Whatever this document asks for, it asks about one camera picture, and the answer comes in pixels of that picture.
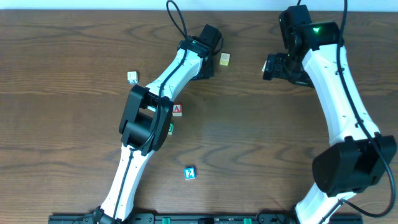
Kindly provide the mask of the red letter A block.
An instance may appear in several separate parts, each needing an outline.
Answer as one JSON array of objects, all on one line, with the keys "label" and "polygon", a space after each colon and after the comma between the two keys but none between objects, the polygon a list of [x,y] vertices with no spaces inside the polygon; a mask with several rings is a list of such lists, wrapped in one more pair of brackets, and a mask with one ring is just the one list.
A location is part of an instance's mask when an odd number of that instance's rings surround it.
[{"label": "red letter A block", "polygon": [[182,105],[174,104],[172,114],[174,116],[182,116]]}]

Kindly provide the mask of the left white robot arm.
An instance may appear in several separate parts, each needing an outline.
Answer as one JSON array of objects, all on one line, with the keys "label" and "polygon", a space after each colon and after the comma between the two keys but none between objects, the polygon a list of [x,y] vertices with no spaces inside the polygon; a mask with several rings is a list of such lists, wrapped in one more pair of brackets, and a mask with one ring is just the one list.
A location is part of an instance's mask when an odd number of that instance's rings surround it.
[{"label": "left white robot arm", "polygon": [[158,78],[145,87],[132,87],[119,124],[118,169],[108,196],[93,212],[94,223],[122,223],[128,218],[144,169],[167,137],[174,100],[189,81],[214,75],[213,56],[223,42],[221,37],[189,36],[179,43],[174,60]]}]

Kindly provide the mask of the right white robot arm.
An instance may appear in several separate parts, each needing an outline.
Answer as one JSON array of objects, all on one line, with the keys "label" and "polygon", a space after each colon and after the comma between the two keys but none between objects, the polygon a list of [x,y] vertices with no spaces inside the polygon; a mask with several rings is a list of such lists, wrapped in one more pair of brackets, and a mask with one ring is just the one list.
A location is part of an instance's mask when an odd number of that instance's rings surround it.
[{"label": "right white robot arm", "polygon": [[346,58],[342,27],[335,22],[281,21],[286,53],[270,54],[264,79],[313,88],[329,134],[329,148],[314,158],[314,183],[295,206],[299,223],[329,223],[333,214],[382,176],[393,179],[396,140],[381,134],[368,115]]}]

